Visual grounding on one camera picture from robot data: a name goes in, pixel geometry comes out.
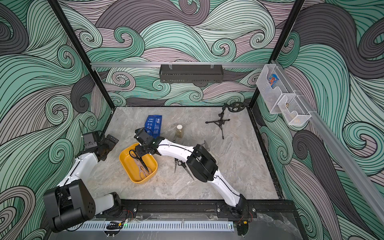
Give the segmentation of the yellow storage box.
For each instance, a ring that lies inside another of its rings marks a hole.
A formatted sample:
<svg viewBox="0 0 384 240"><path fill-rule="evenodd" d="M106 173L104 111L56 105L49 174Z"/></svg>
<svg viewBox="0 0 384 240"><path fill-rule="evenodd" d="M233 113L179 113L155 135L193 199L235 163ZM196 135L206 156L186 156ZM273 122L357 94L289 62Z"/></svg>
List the yellow storage box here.
<svg viewBox="0 0 384 240"><path fill-rule="evenodd" d="M158 171L158 162L152 155L145 155L142 161L137 158L137 154L133 153L139 143L133 144L120 153L119 160L135 184L143 184L150 180Z"/></svg>

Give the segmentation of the black mini tripod stand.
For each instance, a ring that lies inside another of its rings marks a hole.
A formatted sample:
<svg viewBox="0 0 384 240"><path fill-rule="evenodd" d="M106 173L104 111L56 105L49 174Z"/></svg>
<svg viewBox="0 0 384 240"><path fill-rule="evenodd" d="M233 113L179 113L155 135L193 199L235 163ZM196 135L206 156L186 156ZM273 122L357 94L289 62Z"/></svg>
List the black mini tripod stand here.
<svg viewBox="0 0 384 240"><path fill-rule="evenodd" d="M224 104L222 107L222 112L220 114L218 114L220 119L216 120L216 121L206 121L205 123L206 124L212 123L212 124L215 124L216 126L218 126L222 132L222 139L224 140L225 138L224 138L223 125L226 122L230 121L230 119L224 119L225 111L228 110L231 113L239 113L242 110L244 110L245 108L246 108L246 106L242 102L233 102L231 104Z"/></svg>

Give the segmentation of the large clear wall bin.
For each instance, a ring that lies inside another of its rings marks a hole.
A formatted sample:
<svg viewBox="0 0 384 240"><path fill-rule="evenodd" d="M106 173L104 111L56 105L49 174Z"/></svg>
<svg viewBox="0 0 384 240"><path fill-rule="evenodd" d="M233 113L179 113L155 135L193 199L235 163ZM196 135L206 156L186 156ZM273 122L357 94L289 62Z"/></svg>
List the large clear wall bin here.
<svg viewBox="0 0 384 240"><path fill-rule="evenodd" d="M274 88L271 88L270 84L268 83L268 78L271 74L276 74L280 78L280 81L275 85ZM257 87L270 114L281 113L277 103L283 94L294 94L294 90L289 83L288 75L282 67L279 67L276 64L264 65L257 80Z"/></svg>

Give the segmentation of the black corner frame post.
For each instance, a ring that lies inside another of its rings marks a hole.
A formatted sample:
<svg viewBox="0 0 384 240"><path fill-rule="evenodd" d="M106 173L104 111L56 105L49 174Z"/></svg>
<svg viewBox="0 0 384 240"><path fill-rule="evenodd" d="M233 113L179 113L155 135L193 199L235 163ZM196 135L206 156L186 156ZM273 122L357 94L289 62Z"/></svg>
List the black corner frame post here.
<svg viewBox="0 0 384 240"><path fill-rule="evenodd" d="M275 30L279 30L280 35L278 37L275 36L271 41L271 43L275 43L273 49L264 48L252 50L248 53L250 57L248 60L253 63L271 63L278 58L293 24L304 5L304 1L262 1L262 3L275 20Z"/></svg>
<svg viewBox="0 0 384 240"><path fill-rule="evenodd" d="M111 108L111 110L115 110L116 106L114 105L110 95L108 94L99 74L97 71L93 70L91 67L91 61L86 54L84 48L82 47L77 35L75 34L74 29L72 28L70 22L68 21L67 17L65 16L64 11L62 10L60 4L56 0L48 0L48 3L50 7L52 8L54 14L56 15L57 19L59 20L60 24L62 25L63 29L65 30L66 34L68 35L70 41L75 47L75 50L79 54L81 60L85 64L89 74L91 75L93 81L95 82L96 86L101 91L104 99L106 100L107 104Z"/></svg>

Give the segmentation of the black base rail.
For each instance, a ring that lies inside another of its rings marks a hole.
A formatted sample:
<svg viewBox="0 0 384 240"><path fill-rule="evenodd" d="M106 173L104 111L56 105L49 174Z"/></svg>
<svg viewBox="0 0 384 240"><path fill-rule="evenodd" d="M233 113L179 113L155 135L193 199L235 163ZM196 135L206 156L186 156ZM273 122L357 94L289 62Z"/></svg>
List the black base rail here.
<svg viewBox="0 0 384 240"><path fill-rule="evenodd" d="M241 213L234 214L232 207L223 200L122 200L123 213L134 218L161 217L172 214L187 217L203 215L219 219L240 220L257 218L260 214L299 218L297 208L288 200L244 200L241 199Z"/></svg>

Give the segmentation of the small amber liquid bottle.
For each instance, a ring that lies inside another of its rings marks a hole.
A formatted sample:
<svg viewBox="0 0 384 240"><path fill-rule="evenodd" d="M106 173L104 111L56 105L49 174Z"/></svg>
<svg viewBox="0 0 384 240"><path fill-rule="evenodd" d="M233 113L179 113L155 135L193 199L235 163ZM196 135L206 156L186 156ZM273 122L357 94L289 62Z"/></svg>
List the small amber liquid bottle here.
<svg viewBox="0 0 384 240"><path fill-rule="evenodd" d="M174 139L182 139L184 136L184 128L182 125L177 125L176 126L176 133L175 133L175 136L174 136Z"/></svg>

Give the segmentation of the black wall mounted tray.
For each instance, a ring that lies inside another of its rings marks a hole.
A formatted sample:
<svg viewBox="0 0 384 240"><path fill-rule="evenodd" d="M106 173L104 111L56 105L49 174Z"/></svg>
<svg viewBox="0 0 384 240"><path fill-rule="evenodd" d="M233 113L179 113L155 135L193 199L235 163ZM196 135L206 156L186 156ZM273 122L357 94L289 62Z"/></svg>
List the black wall mounted tray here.
<svg viewBox="0 0 384 240"><path fill-rule="evenodd" d="M162 83L221 83L224 79L224 70L221 65L213 67L206 65L174 65L170 68L167 65L161 65L160 80Z"/></svg>

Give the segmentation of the colourful item in bin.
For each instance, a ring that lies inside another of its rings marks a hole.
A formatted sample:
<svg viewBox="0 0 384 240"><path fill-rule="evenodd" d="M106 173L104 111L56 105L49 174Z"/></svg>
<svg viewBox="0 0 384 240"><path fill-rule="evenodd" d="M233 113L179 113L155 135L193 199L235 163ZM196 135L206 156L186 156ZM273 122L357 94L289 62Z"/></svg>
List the colourful item in bin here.
<svg viewBox="0 0 384 240"><path fill-rule="evenodd" d="M271 88L274 88L275 85L280 81L280 78L276 74L271 74L268 78L268 83L270 84Z"/></svg>

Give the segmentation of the blue wet wipes pack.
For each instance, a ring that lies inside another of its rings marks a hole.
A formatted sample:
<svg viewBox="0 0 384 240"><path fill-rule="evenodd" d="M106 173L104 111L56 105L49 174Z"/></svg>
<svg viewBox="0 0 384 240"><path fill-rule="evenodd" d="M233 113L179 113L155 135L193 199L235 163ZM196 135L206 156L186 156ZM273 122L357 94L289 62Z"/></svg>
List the blue wet wipes pack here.
<svg viewBox="0 0 384 240"><path fill-rule="evenodd" d="M145 129L154 138L159 137L161 134L162 118L161 115L149 115L147 117Z"/></svg>

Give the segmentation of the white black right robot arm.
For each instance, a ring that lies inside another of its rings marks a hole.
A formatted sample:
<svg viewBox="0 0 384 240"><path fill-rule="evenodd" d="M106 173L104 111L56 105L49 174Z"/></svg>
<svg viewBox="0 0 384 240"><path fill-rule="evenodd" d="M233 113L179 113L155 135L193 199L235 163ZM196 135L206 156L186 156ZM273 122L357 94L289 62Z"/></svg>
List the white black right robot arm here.
<svg viewBox="0 0 384 240"><path fill-rule="evenodd" d="M139 143L135 147L139 157L157 154L172 157L185 163L197 180L208 183L216 189L235 218L241 218L246 213L247 199L225 179L219 170L216 159L205 147L199 144L188 147L174 143L164 137L154 138L143 128L135 130L134 138Z"/></svg>

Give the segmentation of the small clear wall bin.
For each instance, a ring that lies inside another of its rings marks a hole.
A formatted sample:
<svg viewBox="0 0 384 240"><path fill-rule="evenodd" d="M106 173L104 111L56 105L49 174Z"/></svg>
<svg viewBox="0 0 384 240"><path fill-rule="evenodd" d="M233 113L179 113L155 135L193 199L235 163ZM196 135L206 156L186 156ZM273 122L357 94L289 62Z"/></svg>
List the small clear wall bin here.
<svg viewBox="0 0 384 240"><path fill-rule="evenodd" d="M289 126L301 127L311 118L311 115L295 94L283 94L277 105Z"/></svg>

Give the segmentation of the long thin black scissors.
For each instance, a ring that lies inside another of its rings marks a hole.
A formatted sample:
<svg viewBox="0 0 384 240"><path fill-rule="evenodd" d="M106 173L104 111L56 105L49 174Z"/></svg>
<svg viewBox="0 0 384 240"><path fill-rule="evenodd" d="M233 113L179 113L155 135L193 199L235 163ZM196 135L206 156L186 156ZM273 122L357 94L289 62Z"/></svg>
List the long thin black scissors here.
<svg viewBox="0 0 384 240"><path fill-rule="evenodd" d="M186 165L185 162L182 162L182 161L178 160L178 161L177 161L177 165L183 167L184 170L187 172L187 174L192 178L192 180L194 180L194 177L193 177L193 175L191 174L191 172L189 171L189 169L188 169L188 167L187 167L187 165Z"/></svg>

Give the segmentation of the small black scissors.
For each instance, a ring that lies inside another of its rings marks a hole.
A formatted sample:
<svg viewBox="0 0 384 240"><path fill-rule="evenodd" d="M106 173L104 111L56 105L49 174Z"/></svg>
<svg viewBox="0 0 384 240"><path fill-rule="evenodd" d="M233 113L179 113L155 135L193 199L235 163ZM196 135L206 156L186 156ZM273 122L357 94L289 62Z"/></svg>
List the small black scissors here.
<svg viewBox="0 0 384 240"><path fill-rule="evenodd" d="M179 160L175 158L174 159L174 163L175 163L174 173L176 172L176 169L177 169L177 166L178 166L178 162L179 162Z"/></svg>

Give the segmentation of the aluminium rail wall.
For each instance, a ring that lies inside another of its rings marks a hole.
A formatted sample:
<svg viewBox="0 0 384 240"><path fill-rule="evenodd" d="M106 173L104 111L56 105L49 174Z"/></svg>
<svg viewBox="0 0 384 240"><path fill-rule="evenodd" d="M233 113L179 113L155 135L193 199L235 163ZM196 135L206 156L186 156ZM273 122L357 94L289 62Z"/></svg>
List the aluminium rail wall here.
<svg viewBox="0 0 384 240"><path fill-rule="evenodd" d="M243 62L90 62L92 68L160 68L161 65L167 65L172 68L174 65L221 65L223 68L254 69L263 68L267 63L243 63Z"/></svg>
<svg viewBox="0 0 384 240"><path fill-rule="evenodd" d="M326 147L328 147L332 156L338 160L339 165L345 170L346 174L359 190L378 220L383 223L383 195L374 186L372 181L369 179L369 177L367 177L360 166L355 162L350 152L344 147L344 145L329 128L319 113L312 107L312 105L309 103L309 100L304 96L302 91L300 91L295 83L289 78L282 65L276 60L272 60L272 63L277 65L278 69L282 73L284 80L287 82L287 89L290 95L294 95L297 99L298 105L302 108L302 110L311 116L309 121L320 135L323 143L326 145Z"/></svg>

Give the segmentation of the large black handled scissors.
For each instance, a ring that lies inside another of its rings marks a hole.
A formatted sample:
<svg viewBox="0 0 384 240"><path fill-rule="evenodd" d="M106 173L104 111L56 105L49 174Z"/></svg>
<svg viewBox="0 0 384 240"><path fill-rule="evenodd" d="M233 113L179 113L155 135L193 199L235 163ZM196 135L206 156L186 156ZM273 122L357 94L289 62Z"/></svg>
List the large black handled scissors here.
<svg viewBox="0 0 384 240"><path fill-rule="evenodd" d="M137 162L137 165L142 164L146 168L146 170L149 169L143 159L137 154L135 150L129 150L129 155Z"/></svg>

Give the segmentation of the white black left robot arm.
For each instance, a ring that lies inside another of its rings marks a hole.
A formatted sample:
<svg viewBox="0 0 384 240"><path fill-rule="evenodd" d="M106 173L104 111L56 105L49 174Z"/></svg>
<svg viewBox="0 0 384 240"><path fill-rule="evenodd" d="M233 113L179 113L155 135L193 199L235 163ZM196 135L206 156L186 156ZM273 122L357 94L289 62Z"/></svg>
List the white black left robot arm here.
<svg viewBox="0 0 384 240"><path fill-rule="evenodd" d="M48 224L52 232L71 231L98 214L118 217L123 205L116 192L93 198L87 188L87 181L94 167L105 161L118 139L101 132L85 134L84 149L74 159L74 164L64 179L44 193Z"/></svg>

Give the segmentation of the black corner frame post left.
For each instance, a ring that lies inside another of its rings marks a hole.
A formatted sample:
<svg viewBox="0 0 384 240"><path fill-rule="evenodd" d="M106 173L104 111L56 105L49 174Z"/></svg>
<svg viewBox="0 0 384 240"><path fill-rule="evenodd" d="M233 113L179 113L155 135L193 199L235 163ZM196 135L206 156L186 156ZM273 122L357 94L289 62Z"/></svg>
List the black corner frame post left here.
<svg viewBox="0 0 384 240"><path fill-rule="evenodd" d="M74 29L72 28L70 22L68 21L67 17L65 16L64 11L62 10L60 4L56 0L48 0L48 3L50 7L52 8L54 14L56 15L57 19L59 20L60 24L62 25L63 29L65 30L66 34L68 35L70 41L75 47L75 50L79 54L81 60L85 64L89 74L91 75L93 81L95 82L96 86L101 91L104 99L106 100L107 104L111 108L111 110L115 110L116 106L114 105L110 95L108 94L99 74L97 71L93 70L91 67L91 61L86 54L84 48L82 47L77 35L75 34Z"/></svg>

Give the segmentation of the aluminium rail right wall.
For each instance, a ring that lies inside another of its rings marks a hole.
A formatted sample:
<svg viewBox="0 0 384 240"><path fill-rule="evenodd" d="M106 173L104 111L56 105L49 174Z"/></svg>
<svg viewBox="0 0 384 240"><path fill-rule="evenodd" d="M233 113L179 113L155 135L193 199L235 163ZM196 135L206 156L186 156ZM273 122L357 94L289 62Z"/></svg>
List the aluminium rail right wall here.
<svg viewBox="0 0 384 240"><path fill-rule="evenodd" d="M287 89L290 95L294 95L297 99L298 105L302 108L302 110L311 116L309 121L320 135L323 143L326 145L326 147L328 147L332 156L338 160L339 165L345 170L346 174L359 190L378 220L383 223L383 195L374 186L372 181L369 179L369 177L367 177L360 166L355 162L350 152L344 147L344 145L329 128L319 113L312 107L312 105L309 103L309 100L304 96L302 91L300 91L295 83L289 78L282 65L276 60L272 60L272 63L277 65L278 69L282 73L284 80L287 82Z"/></svg>

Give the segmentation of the black corner frame post right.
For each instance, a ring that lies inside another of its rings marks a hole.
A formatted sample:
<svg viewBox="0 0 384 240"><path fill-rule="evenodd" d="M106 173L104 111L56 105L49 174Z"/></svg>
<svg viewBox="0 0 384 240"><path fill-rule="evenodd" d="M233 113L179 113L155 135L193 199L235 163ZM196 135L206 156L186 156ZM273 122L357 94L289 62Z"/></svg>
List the black corner frame post right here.
<svg viewBox="0 0 384 240"><path fill-rule="evenodd" d="M293 24L304 5L304 1L262 1L262 3L275 20L275 30L279 30L280 35L278 37L275 36L271 41L271 43L275 43L273 49L264 48L252 50L248 53L250 57L248 60L253 63L271 63L278 58Z"/></svg>

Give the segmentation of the aluminium rail back wall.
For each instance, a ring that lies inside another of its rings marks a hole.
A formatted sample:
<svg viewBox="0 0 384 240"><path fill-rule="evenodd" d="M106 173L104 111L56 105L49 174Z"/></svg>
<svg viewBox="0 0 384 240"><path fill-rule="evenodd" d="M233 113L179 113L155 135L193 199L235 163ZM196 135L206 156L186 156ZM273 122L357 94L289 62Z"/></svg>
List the aluminium rail back wall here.
<svg viewBox="0 0 384 240"><path fill-rule="evenodd" d="M167 65L172 68L174 65L221 65L223 68L254 69L263 68L267 63L243 63L243 62L90 62L92 68L160 68L161 65Z"/></svg>

